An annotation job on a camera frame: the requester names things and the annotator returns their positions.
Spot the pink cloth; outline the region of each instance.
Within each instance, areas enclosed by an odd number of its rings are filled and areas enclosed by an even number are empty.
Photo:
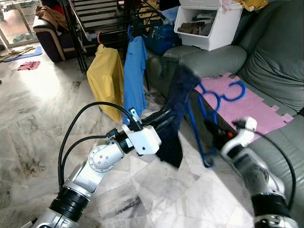
[[[21,66],[19,66],[19,68],[17,70],[34,70],[34,69],[37,69],[39,64],[40,64],[40,61],[25,62],[25,63],[21,64]]]
[[[229,98],[238,96],[242,89],[241,87],[234,85],[228,88],[231,82],[238,81],[239,78],[235,77],[231,79],[227,76],[218,78],[204,78],[202,84],[207,91],[215,91],[219,95],[225,94]],[[199,86],[195,88],[202,94],[202,90]],[[205,95],[204,99],[209,103],[212,108],[217,106],[217,101],[212,95]],[[286,123],[293,120],[293,117],[289,114],[280,116],[276,113],[279,109],[276,105],[269,107],[263,103],[263,98],[256,95],[254,92],[246,88],[246,93],[243,98],[238,101],[228,102],[221,99],[221,106],[218,114],[233,128],[232,121],[240,119],[244,116],[251,116],[257,120],[257,131],[262,134],[266,134],[270,131],[276,130],[280,127],[284,127]]]

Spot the sofa armrest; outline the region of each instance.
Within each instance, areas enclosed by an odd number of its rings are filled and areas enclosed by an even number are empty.
[[[217,77],[226,72],[235,74],[244,64],[246,51],[239,46],[225,46],[183,55],[180,64],[187,66],[198,77]]]
[[[33,30],[46,54],[53,62],[65,61],[66,57],[54,25],[35,16]]]

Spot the clothes drying rack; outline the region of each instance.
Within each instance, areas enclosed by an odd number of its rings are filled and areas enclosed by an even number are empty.
[[[126,56],[128,47],[128,26],[135,36],[146,28],[163,24],[165,17],[146,0],[59,0],[75,47],[81,71],[87,71],[85,56],[96,52],[98,43],[106,47],[123,49]],[[140,18],[141,8],[149,17]],[[152,23],[152,18],[160,17]]]

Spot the gray leather sofa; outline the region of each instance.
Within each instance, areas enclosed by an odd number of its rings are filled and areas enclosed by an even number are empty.
[[[295,201],[292,217],[304,227],[304,17],[303,0],[275,1],[261,10],[253,23],[245,25],[236,45],[211,52],[196,47],[180,46],[163,56],[149,52],[149,83],[165,96],[178,64],[188,66],[199,77],[218,77],[225,72],[238,75],[269,105],[277,105],[278,114],[294,119],[267,136],[291,160],[296,173]],[[189,96],[202,140],[208,144],[211,135],[199,112],[197,92]],[[280,152],[265,139],[250,144],[285,184],[287,201],[291,192],[291,174]]]

